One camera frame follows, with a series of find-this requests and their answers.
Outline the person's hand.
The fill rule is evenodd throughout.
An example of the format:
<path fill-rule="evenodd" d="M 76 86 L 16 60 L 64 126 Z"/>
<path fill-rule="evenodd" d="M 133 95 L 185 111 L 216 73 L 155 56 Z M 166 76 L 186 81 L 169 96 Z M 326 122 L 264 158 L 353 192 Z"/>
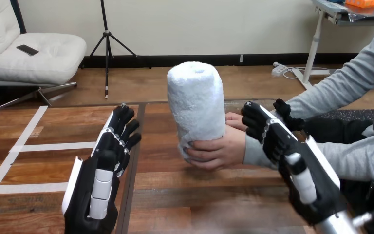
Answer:
<path fill-rule="evenodd" d="M 225 123 L 226 125 L 233 127 L 235 129 L 246 131 L 247 126 L 242 123 L 242 115 L 237 113 L 229 112 L 225 115 Z"/>
<path fill-rule="evenodd" d="M 193 141 L 183 151 L 190 164 L 209 171 L 241 164 L 245 156 L 245 127 L 228 123 L 220 139 Z"/>

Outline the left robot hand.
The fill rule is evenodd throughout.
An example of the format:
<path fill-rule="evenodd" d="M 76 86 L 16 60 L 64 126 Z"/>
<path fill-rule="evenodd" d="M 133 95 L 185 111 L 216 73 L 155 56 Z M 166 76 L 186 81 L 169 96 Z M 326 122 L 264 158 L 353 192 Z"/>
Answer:
<path fill-rule="evenodd" d="M 141 140 L 132 108 L 117 106 L 100 131 L 90 156 L 75 158 L 62 202 L 66 234 L 110 234 L 117 218 L 115 199 L 131 148 Z"/>

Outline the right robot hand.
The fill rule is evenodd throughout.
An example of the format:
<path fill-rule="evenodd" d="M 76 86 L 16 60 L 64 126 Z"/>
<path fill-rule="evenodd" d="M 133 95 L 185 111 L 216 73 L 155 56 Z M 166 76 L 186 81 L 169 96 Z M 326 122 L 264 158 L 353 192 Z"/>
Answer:
<path fill-rule="evenodd" d="M 302 131 L 305 121 L 290 115 L 290 106 L 278 99 L 276 114 L 248 101 L 242 108 L 246 134 L 257 140 L 265 158 L 289 188 L 289 200 L 296 212 L 311 226 L 344 211 L 346 202 L 340 181 L 312 136 L 300 141 L 294 131 Z"/>

